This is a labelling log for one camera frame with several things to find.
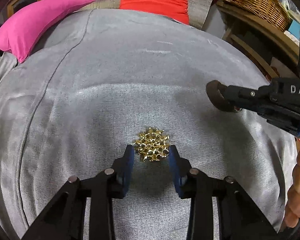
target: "fabric seam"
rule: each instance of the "fabric seam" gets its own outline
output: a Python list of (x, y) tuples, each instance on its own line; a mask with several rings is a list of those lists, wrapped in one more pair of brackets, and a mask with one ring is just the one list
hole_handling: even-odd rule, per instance
[(28, 124), (28, 127), (26, 129), (26, 133), (25, 133), (25, 136), (23, 138), (23, 142), (22, 142), (22, 145), (21, 145), (21, 150), (20, 150), (20, 160), (18, 162), (18, 171), (17, 171), (17, 184), (16, 184), (16, 187), (17, 187), (17, 193), (18, 193), (18, 202), (19, 202), (19, 207), (21, 208), (22, 212), (21, 212), (21, 216), (23, 217), (23, 220), (26, 222), (26, 226), (29, 228), (29, 222), (28, 222), (28, 219), (27, 219), (27, 216), (26, 216), (26, 212), (24, 210), (24, 207), (23, 207), (23, 201), (22, 201), (22, 196), (21, 196), (21, 189), (20, 189), (20, 175), (21, 175), (21, 163), (22, 163), (22, 158), (23, 158), (23, 151), (24, 151), (24, 148), (25, 148), (25, 145), (26, 145), (26, 140), (27, 140), (27, 136), (28, 136), (28, 133), (29, 133), (29, 129), (30, 129), (30, 126), (31, 126), (31, 122), (33, 120), (33, 117), (34, 117), (34, 114), (39, 106), (39, 104), (41, 103), (42, 99), (44, 98), (44, 95), (46, 94), (46, 91), (47, 91), (47, 87), (51, 81), (51, 79), (53, 78), (55, 72), (57, 71), (58, 67), (60, 66), (60, 64), (63, 62), (63, 60), (66, 58), (66, 56), (72, 51), (72, 49), (74, 49), (76, 46), (78, 46), (81, 41), (83, 40), (83, 38), (85, 37), (86, 33), (87, 33), (87, 27), (88, 27), (88, 23), (89, 23), (89, 20), (90, 20), (90, 15), (92, 13), (93, 10), (91, 10), (89, 16), (88, 16), (88, 20), (87, 20), (87, 24), (86, 24), (86, 27), (85, 27), (85, 31), (84, 31), (84, 34), (81, 38), (81, 40), (78, 42), (78, 44), (76, 44), (74, 47), (72, 47), (65, 55), (64, 57), (61, 59), (61, 61), (59, 62), (59, 64), (57, 65), (57, 67), (55, 68), (55, 70), (53, 71), (52, 75), (50, 76), (47, 84), (45, 85), (45, 88), (43, 89), (43, 93), (42, 93), (42, 96), (41, 98), (39, 99), (39, 102), (37, 103), (37, 105), (34, 107), (34, 110), (32, 111), (31, 113), (31, 117), (30, 117), (30, 121), (29, 121), (29, 124)]

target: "black tool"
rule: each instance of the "black tool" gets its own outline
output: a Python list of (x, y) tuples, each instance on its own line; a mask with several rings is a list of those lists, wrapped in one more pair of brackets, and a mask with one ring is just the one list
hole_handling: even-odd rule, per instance
[[(273, 78), (270, 85), (258, 90), (212, 81), (206, 89), (210, 101), (221, 111), (254, 111), (268, 123), (300, 138), (300, 79)], [(297, 230), (300, 231), (300, 219), (282, 236), (292, 239)]]
[[(91, 198), (90, 240), (115, 240), (112, 198), (124, 198), (129, 188), (134, 148), (128, 145), (122, 158), (96, 177), (80, 181), (71, 176), (55, 194), (22, 240), (82, 240), (86, 198)], [(186, 240), (213, 240), (212, 197), (217, 198), (220, 240), (286, 240), (245, 190), (232, 177), (208, 177), (169, 147), (169, 167), (176, 192), (191, 198)], [(0, 227), (0, 240), (9, 240)]]

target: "wooden shelf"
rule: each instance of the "wooden shelf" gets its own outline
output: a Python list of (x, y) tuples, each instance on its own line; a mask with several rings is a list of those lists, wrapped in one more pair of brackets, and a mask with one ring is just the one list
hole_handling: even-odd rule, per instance
[(256, 53), (248, 44), (246, 44), (244, 41), (242, 41), (234, 34), (231, 34), (229, 38), (232, 39), (237, 44), (239, 44), (251, 57), (253, 57), (259, 63), (259, 65), (261, 65), (264, 71), (266, 71), (270, 75), (271, 78), (278, 77), (277, 73), (269, 66), (269, 64), (258, 53)]
[(268, 39), (273, 41), (273, 43), (277, 45), (278, 48), (280, 48), (280, 50), (282, 50), (282, 52), (291, 59), (291, 61), (295, 64), (295, 67), (297, 67), (299, 47), (283, 32), (281, 32), (265, 20), (259, 18), (258, 16), (255, 16), (250, 12), (244, 11), (236, 6), (224, 3), (222, 0), (219, 0), (217, 2), (217, 6), (223, 13), (241, 20), (242, 22), (258, 30)]

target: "hand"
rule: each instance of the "hand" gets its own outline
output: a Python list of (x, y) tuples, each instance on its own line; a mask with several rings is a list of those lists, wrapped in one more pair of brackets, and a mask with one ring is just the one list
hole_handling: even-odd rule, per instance
[(297, 164), (292, 172), (293, 185), (288, 190), (288, 202), (285, 207), (283, 221), (288, 227), (294, 228), (300, 218), (300, 151)]

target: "brooch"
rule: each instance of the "brooch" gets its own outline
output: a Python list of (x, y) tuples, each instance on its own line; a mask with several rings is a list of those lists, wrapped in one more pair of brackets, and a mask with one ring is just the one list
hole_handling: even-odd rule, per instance
[(169, 154), (169, 135), (162, 134), (163, 130), (149, 127), (145, 132), (139, 133), (139, 139), (134, 142), (135, 148), (140, 155), (140, 159), (145, 162), (159, 161), (160, 158), (167, 157)]

